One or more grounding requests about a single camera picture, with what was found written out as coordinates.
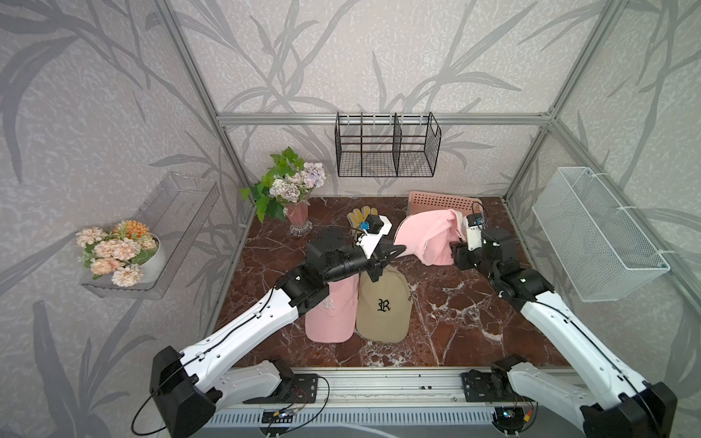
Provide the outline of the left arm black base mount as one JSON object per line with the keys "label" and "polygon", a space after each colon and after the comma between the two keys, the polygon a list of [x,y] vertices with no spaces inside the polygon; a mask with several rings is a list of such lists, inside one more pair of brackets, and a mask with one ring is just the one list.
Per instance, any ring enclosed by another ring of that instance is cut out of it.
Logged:
{"label": "left arm black base mount", "polygon": [[295,374],[291,378],[283,378],[274,392],[267,397],[257,397],[244,404],[308,404],[315,403],[319,390],[319,374]]}

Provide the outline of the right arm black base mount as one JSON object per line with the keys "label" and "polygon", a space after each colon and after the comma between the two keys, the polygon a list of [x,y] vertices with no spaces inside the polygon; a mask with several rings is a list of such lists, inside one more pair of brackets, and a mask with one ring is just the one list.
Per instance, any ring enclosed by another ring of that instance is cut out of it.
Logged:
{"label": "right arm black base mount", "polygon": [[460,374],[463,394],[468,403],[527,403],[535,401],[513,392],[507,378],[493,372],[470,370]]}

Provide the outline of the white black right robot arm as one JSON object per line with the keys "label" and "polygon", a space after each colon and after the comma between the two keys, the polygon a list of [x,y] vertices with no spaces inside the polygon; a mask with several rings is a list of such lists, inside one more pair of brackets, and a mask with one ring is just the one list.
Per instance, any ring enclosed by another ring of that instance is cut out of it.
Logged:
{"label": "white black right robot arm", "polygon": [[650,383],[619,359],[572,313],[553,285],[518,260],[514,235],[478,227],[450,245],[454,265],[474,269],[509,305],[535,326],[582,378],[582,388],[511,355],[489,372],[462,374],[470,402],[535,402],[588,437],[668,437],[677,396]]}

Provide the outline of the pink baseball cap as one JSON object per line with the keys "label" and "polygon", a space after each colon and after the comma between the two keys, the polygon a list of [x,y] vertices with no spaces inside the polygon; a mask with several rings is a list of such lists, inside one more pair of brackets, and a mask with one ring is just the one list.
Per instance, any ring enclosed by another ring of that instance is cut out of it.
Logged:
{"label": "pink baseball cap", "polygon": [[330,294],[305,315],[305,332],[310,341],[343,343],[354,334],[360,275],[329,284]]}

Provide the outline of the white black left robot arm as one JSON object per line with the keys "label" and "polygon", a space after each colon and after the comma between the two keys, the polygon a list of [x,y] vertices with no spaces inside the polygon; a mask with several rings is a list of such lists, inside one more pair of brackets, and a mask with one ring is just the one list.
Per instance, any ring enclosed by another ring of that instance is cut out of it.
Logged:
{"label": "white black left robot arm", "polygon": [[306,257],[234,321],[182,351],[171,346],[159,351],[153,358],[149,399],[165,430],[173,437],[195,434],[233,393],[222,380],[242,357],[321,304],[331,283],[361,273],[378,281],[405,249],[385,233],[364,233],[349,245],[340,231],[328,230],[309,242]]}

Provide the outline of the beige baseball cap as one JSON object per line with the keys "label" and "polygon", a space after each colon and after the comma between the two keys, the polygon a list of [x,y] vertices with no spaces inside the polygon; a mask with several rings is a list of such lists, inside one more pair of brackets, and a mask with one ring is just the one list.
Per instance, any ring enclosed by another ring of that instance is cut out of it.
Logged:
{"label": "beige baseball cap", "polygon": [[414,307],[412,291],[405,276],[394,266],[387,266],[376,282],[362,273],[356,330],[363,339],[399,343],[409,331]]}

